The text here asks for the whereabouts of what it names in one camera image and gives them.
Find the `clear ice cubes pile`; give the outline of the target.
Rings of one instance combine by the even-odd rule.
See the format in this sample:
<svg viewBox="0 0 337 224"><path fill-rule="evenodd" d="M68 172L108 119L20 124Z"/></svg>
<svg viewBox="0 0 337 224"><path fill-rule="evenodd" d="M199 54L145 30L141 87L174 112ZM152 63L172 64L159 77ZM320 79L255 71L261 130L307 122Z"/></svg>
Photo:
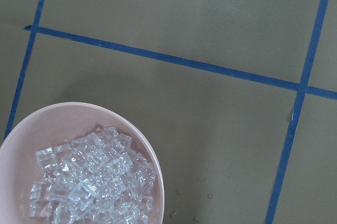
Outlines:
<svg viewBox="0 0 337 224"><path fill-rule="evenodd" d="M149 223L157 174L132 142L108 126L37 150L42 179L32 185L28 215L46 223Z"/></svg>

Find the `pink bowl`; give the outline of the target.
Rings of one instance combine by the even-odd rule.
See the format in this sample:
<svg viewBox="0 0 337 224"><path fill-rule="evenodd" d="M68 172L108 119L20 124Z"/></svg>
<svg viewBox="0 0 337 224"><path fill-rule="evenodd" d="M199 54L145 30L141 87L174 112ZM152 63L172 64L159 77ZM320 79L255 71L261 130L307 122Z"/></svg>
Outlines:
<svg viewBox="0 0 337 224"><path fill-rule="evenodd" d="M122 116L81 102L44 107L21 120L4 140L1 146L1 223L44 223L44 220L28 215L31 186L42 177L35 151L70 142L111 125L130 135L132 148L153 162L157 178L151 193L154 209L149 223L162 223L165 205L163 176L157 156L146 137Z"/></svg>

